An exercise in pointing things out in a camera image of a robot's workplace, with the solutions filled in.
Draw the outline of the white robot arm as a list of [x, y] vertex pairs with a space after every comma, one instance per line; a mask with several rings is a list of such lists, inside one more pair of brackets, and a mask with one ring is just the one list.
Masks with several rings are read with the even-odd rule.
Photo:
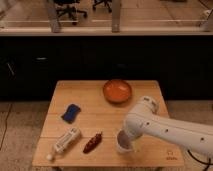
[[213, 158], [213, 126], [162, 117], [157, 115], [158, 108], [150, 96], [136, 102], [123, 122], [130, 140], [148, 134]]

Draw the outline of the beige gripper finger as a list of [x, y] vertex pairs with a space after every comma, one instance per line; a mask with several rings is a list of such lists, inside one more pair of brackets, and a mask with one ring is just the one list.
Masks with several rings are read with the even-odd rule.
[[134, 152], [139, 152], [140, 151], [140, 140], [135, 140], [133, 141], [133, 149]]

